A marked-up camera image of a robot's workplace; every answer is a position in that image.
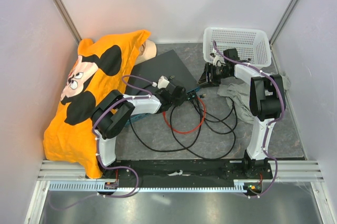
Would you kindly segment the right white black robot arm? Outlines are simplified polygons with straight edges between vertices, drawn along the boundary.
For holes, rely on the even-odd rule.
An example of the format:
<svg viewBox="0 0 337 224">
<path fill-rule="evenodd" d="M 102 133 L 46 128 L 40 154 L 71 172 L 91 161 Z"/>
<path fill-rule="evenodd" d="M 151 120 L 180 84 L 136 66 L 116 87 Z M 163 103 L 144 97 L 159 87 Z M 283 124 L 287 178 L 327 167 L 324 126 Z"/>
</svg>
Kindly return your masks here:
<svg viewBox="0 0 337 224">
<path fill-rule="evenodd" d="M 235 77 L 249 85 L 249 109 L 254 117 L 253 132 L 246 150 L 251 160 L 241 165 L 246 178 L 254 178 L 260 173 L 257 160 L 267 158 L 267 149 L 274 124 L 285 112 L 285 98 L 282 77 L 270 75 L 242 60 L 237 49 L 230 48 L 210 53 L 210 61 L 198 81 L 200 87 L 219 86 L 222 79 Z"/>
</svg>

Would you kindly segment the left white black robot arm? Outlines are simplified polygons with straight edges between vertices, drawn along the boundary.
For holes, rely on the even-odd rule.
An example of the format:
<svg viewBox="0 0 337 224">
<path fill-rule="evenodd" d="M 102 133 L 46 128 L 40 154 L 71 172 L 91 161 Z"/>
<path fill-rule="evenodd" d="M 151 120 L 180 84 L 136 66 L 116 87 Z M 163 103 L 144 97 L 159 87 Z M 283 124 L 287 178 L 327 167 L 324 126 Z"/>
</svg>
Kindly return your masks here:
<svg viewBox="0 0 337 224">
<path fill-rule="evenodd" d="M 186 90 L 181 86 L 161 88 L 155 94 L 147 95 L 121 94 L 118 90 L 110 92 L 91 117 L 99 162 L 97 172 L 103 178 L 111 178 L 115 174 L 116 137 L 133 115 L 163 113 L 172 106 L 181 105 L 186 99 Z"/>
</svg>

